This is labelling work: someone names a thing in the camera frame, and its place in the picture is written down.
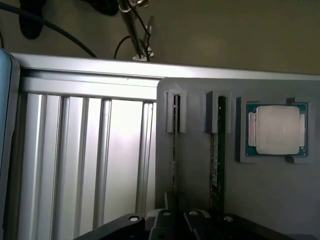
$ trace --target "gray panel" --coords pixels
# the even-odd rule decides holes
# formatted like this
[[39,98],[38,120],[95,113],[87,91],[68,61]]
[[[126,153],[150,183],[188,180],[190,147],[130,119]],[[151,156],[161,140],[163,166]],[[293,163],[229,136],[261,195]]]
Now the gray panel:
[[104,222],[136,211],[142,102],[113,100]]
[[[163,103],[169,89],[187,91],[186,133],[178,137],[180,191],[186,192],[194,208],[208,209],[210,202],[210,134],[203,130],[203,97],[206,93],[230,92],[227,97],[231,111],[226,110],[231,131],[226,131],[224,211],[286,234],[312,234],[320,237],[319,169],[320,129],[319,81],[248,80],[248,79],[164,79],[158,86],[158,102]],[[236,140],[246,141],[244,128],[236,125],[237,99],[284,104],[286,99],[310,103],[308,150],[312,162],[293,164],[283,156],[263,156],[259,163],[241,163],[237,157]],[[157,106],[156,207],[163,206],[163,194],[172,189],[172,135],[164,131],[165,106]],[[236,130],[241,129],[241,137]]]

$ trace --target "black object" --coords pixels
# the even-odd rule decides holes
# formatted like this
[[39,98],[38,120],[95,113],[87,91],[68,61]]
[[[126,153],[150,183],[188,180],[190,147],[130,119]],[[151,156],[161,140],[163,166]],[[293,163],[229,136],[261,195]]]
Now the black object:
[[209,215],[187,209],[185,194],[165,194],[165,209],[144,218],[127,214],[75,240],[292,240],[293,238],[233,214]]
[[114,16],[119,11],[117,0],[84,0],[89,3],[99,13]]
[[74,36],[72,36],[70,33],[66,32],[65,30],[61,29],[60,27],[58,27],[57,25],[44,20],[41,17],[38,17],[36,15],[33,15],[32,13],[28,12],[28,11],[24,11],[21,10],[17,7],[11,6],[9,4],[5,4],[3,2],[0,2],[0,9],[14,13],[14,14],[18,14],[18,15],[22,15],[26,18],[32,19],[34,21],[40,22],[43,25],[47,26],[48,28],[51,28],[52,30],[55,30],[56,32],[60,33],[61,35],[65,36],[66,38],[70,39],[72,42],[74,42],[75,44],[77,44],[80,48],[82,48],[86,53],[88,53],[91,57],[96,58],[97,56],[89,49],[87,48],[87,46],[85,46],[82,42],[80,42],[77,38],[75,38]]
[[[45,4],[46,0],[20,0],[20,9],[39,18],[43,18],[42,9]],[[44,27],[42,22],[28,18],[24,15],[19,15],[19,25],[23,36],[30,40],[38,38]]]
[[[118,45],[115,48],[115,51],[114,51],[114,54],[113,54],[113,59],[117,59],[118,51],[119,51],[121,45],[129,38],[130,38],[130,36],[125,36],[124,38],[121,39],[121,41],[118,43]],[[146,45],[144,44],[144,42],[141,39],[140,39],[140,42],[141,42],[141,45],[142,45],[142,47],[144,49],[144,52],[145,52],[145,55],[146,55],[146,60],[147,60],[147,62],[149,62],[150,61],[150,56],[149,56],[148,49],[147,49]]]

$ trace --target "black cable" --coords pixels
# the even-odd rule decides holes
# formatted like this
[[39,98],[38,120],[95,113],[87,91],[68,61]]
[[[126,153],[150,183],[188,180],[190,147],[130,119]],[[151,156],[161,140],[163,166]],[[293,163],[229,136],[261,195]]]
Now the black cable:
[[1,48],[5,49],[5,42],[4,42],[4,38],[2,37],[2,32],[0,31],[0,41],[1,41]]
[[56,32],[60,33],[61,35],[65,36],[66,38],[70,39],[72,42],[74,42],[75,44],[77,44],[80,48],[82,48],[85,52],[87,52],[91,57],[96,58],[97,56],[89,49],[87,48],[82,42],[80,42],[77,38],[75,38],[74,36],[72,36],[70,33],[66,32],[65,30],[63,30],[62,28],[58,27],[57,25],[44,20],[41,17],[38,17],[28,11],[24,11],[20,8],[17,8],[15,6],[11,6],[9,4],[5,4],[3,2],[0,2],[0,9],[14,13],[14,14],[18,14],[21,16],[24,16],[25,18],[29,18],[33,21],[39,22],[45,26],[47,26],[48,28],[51,28],[52,30],[55,30]]
[[[126,40],[129,39],[129,38],[130,38],[130,36],[125,36],[124,38],[121,39],[121,41],[120,41],[120,42],[118,43],[118,45],[116,46],[116,49],[115,49],[114,55],[113,55],[113,59],[117,59],[118,51],[119,51],[121,45],[124,43],[124,41],[126,41]],[[141,45],[142,45],[142,47],[143,47],[143,49],[144,49],[144,52],[145,52],[145,55],[146,55],[146,60],[149,62],[149,61],[150,61],[150,58],[149,58],[148,49],[147,49],[144,41],[142,41],[142,40],[140,39],[140,42],[141,42]]]
[[140,39],[140,43],[141,43],[141,45],[142,45],[142,47],[144,49],[145,56],[146,56],[146,61],[149,62],[150,61],[150,57],[149,57],[148,49],[147,49],[144,41],[142,41],[141,39]]
[[115,49],[114,55],[113,55],[113,59],[117,58],[117,54],[118,54],[119,48],[124,43],[124,41],[129,39],[129,38],[130,38],[130,36],[125,36],[124,38],[121,39],[121,41],[118,43],[118,46],[116,46],[116,49]]

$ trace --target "silver metal surface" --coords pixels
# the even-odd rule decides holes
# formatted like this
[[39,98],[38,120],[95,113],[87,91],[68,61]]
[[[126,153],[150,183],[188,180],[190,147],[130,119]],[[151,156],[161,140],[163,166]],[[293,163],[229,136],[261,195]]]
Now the silver metal surface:
[[107,59],[88,59],[77,57],[40,56],[13,53],[19,63],[29,70],[27,75],[43,76],[59,72],[72,74],[95,74],[102,76],[142,77],[144,79],[162,78],[214,78],[214,79],[284,79],[320,80],[319,75],[291,74],[266,71],[250,71],[229,68],[214,68],[186,65],[169,65],[150,62],[115,61]]
[[139,7],[147,8],[147,7],[149,7],[149,1],[148,0],[137,0],[136,5]]
[[300,110],[297,106],[256,108],[256,151],[267,155],[295,155],[300,151]]
[[8,225],[10,239],[17,233],[19,240],[70,240],[123,214],[143,215],[155,208],[160,79],[320,80],[312,75],[14,56],[22,73],[19,134],[13,146],[18,151],[12,166],[17,176]]
[[139,220],[139,218],[138,218],[137,216],[132,216],[132,217],[129,218],[129,220],[130,220],[131,222],[136,222],[136,221]]

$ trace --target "screw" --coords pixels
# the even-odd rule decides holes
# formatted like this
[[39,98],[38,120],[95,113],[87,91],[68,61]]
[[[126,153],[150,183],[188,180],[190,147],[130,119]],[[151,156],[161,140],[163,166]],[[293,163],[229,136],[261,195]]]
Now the screw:
[[197,213],[196,211],[190,211],[190,212],[189,212],[189,215],[191,215],[191,216],[197,216],[198,213]]
[[139,217],[137,217],[137,216],[132,216],[132,217],[129,218],[129,220],[130,220],[131,222],[136,222],[136,221],[139,220]]
[[234,221],[234,219],[231,216],[224,216],[223,220],[228,223],[232,223]]

